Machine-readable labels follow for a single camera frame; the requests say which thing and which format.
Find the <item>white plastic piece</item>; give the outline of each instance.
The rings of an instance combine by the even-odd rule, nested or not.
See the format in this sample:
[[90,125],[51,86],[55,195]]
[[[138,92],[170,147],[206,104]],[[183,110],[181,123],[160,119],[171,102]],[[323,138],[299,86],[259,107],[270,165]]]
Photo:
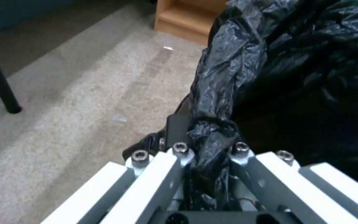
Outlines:
[[134,180],[132,169],[108,162],[41,224],[96,224]]

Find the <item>wooden cabinet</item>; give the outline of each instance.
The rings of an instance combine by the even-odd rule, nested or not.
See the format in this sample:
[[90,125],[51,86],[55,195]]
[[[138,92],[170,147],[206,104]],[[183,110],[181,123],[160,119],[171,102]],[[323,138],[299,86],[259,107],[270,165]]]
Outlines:
[[226,0],[158,0],[154,29],[207,45],[215,18]]

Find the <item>hex socket screw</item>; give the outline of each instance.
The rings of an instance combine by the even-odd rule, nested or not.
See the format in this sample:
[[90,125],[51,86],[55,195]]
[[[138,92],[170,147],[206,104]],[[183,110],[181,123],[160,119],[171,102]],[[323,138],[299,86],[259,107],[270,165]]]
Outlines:
[[290,166],[292,166],[292,164],[294,163],[294,155],[288,151],[279,150],[276,152],[276,155],[278,158],[280,158]]
[[232,154],[236,156],[246,156],[250,151],[250,147],[244,142],[237,142],[232,147]]
[[135,167],[145,167],[149,164],[149,153],[146,150],[139,149],[131,155],[132,165]]
[[172,149],[173,154],[178,156],[186,155],[189,152],[189,147],[184,142],[176,142]]

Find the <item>black plastic bag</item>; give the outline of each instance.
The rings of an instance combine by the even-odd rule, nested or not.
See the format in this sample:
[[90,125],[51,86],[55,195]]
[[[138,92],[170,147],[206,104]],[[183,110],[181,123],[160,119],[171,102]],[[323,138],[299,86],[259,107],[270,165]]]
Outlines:
[[236,210],[227,151],[285,149],[358,180],[358,0],[232,0],[188,99],[186,210]]

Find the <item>carpeted floor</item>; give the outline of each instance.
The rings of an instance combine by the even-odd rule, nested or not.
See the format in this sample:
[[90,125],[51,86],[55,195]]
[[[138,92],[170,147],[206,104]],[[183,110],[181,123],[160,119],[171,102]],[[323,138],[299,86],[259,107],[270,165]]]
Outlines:
[[24,43],[0,47],[24,108],[11,115],[0,102],[0,223],[42,221],[105,163],[123,163],[189,91],[203,47],[153,31],[146,1],[104,2],[110,12],[89,3],[27,22],[38,36],[30,25],[0,35]]

